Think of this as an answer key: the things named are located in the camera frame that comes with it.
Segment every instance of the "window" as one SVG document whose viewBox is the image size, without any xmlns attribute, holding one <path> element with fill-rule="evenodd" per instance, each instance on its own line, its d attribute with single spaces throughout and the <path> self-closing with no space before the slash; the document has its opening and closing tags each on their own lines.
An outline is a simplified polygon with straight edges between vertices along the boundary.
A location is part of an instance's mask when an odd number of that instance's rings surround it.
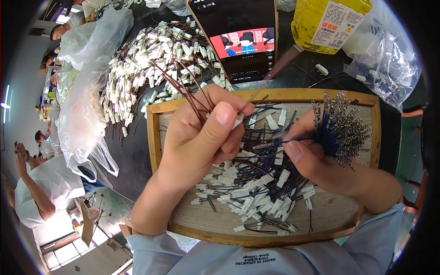
<svg viewBox="0 0 440 275">
<path fill-rule="evenodd" d="M 92 241 L 88 247 L 79 238 L 61 248 L 44 254 L 44 260 L 49 270 L 53 271 L 65 266 L 108 240 L 107 235 L 96 224 L 94 230 Z"/>
<path fill-rule="evenodd" d="M 58 18 L 56 19 L 56 23 L 58 23 L 58 24 L 66 24 L 67 23 L 67 21 L 70 19 L 70 17 L 72 16 L 72 14 L 74 14 L 74 13 L 77 13 L 77 12 L 79 12 L 80 10 L 77 10 L 77 9 L 74 9 L 74 8 L 72 8 L 71 10 L 70 10 L 70 14 L 69 14 L 69 16 L 66 16 L 66 12 L 67 12 L 67 9 L 63 9 L 63 11 L 61 12 L 61 14 L 58 16 Z"/>
</svg>

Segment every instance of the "smartphone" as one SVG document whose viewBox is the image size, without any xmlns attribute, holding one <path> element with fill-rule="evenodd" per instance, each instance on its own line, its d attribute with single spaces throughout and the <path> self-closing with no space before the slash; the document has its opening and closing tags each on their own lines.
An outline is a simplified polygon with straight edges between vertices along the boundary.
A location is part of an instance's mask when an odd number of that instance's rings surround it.
<svg viewBox="0 0 440 275">
<path fill-rule="evenodd" d="M 278 47 L 276 0 L 186 0 L 231 83 L 262 80 Z"/>
</svg>

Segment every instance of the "workbench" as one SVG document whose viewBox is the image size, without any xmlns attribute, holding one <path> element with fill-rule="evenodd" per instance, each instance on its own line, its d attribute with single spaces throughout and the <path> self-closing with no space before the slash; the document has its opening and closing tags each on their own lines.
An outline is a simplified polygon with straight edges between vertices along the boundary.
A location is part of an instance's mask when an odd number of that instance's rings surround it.
<svg viewBox="0 0 440 275">
<path fill-rule="evenodd" d="M 161 5 L 159 8 L 147 8 L 142 3 L 132 5 L 131 9 L 133 10 L 135 22 L 127 39 L 137 36 L 141 29 L 150 26 L 154 21 L 167 21 L 170 18 L 173 18 L 173 20 L 184 20 L 183 17 L 173 14 L 165 5 Z M 278 56 L 282 56 L 294 44 L 290 30 L 293 13 L 279 11 Z M 265 88 L 307 88 L 316 83 L 310 76 L 318 81 L 324 78 L 315 68 L 317 63 L 327 68 L 329 71 L 328 76 L 332 76 L 342 72 L 344 64 L 350 64 L 351 61 L 351 58 L 347 57 L 342 50 L 335 55 L 304 51 L 291 61 L 273 80 L 269 81 Z M 370 89 L 354 78 L 346 76 L 344 73 L 340 75 L 343 76 L 324 80 L 322 83 L 313 86 L 313 88 L 348 90 L 374 95 Z M 256 89 L 258 85 L 258 81 L 237 84 L 240 90 Z M 139 89 L 138 95 L 145 92 L 139 103 L 140 106 L 145 104 L 154 90 L 155 88 L 149 88 L 148 85 L 144 85 Z M 381 99 L 380 112 L 382 134 L 379 168 L 394 175 L 400 150 L 401 115 L 396 109 L 384 103 Z M 152 175 L 147 141 L 147 121 L 143 116 L 144 113 L 141 113 L 140 108 L 138 108 L 137 117 L 134 119 L 134 123 L 130 125 L 129 135 L 122 144 L 117 140 L 117 133 L 113 135 L 111 130 L 107 132 L 105 141 L 107 142 L 110 154 L 119 166 L 118 177 L 107 173 L 101 167 L 108 180 L 113 184 L 114 190 L 134 202 L 140 196 Z M 141 118 L 141 121 L 137 126 L 135 135 L 132 136 L 134 126 L 139 118 Z"/>
</svg>

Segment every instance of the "white shirt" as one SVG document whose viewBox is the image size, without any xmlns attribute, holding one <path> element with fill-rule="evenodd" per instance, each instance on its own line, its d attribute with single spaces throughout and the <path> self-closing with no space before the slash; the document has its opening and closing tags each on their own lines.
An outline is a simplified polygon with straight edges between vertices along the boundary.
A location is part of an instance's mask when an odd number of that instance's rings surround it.
<svg viewBox="0 0 440 275">
<path fill-rule="evenodd" d="M 85 195 L 80 176 L 66 167 L 63 155 L 58 155 L 28 172 L 58 209 L 60 202 Z M 20 178 L 15 189 L 15 212 L 20 221 L 29 228 L 44 222 L 26 184 Z"/>
<path fill-rule="evenodd" d="M 79 23 L 82 19 L 84 19 L 84 12 L 79 11 L 77 13 L 74 13 L 70 19 L 67 21 L 67 23 L 70 25 L 71 29 L 76 29 L 79 27 Z"/>
<path fill-rule="evenodd" d="M 188 253 L 167 234 L 131 235 L 133 275 L 385 274 L 397 240 L 403 204 L 365 214 L 342 246 L 335 241 L 253 249 L 200 241 Z"/>
<path fill-rule="evenodd" d="M 99 8 L 105 0 L 85 0 L 81 3 L 84 10 L 84 16 L 89 17 L 95 9 Z"/>
</svg>

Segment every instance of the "cooking oil bottle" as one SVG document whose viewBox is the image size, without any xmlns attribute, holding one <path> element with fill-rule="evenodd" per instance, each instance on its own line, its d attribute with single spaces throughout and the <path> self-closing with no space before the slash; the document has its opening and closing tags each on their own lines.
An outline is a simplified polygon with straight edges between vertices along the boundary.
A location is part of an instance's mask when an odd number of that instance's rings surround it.
<svg viewBox="0 0 440 275">
<path fill-rule="evenodd" d="M 334 55 L 371 8 L 370 0 L 298 0 L 293 38 L 304 50 Z"/>
</svg>

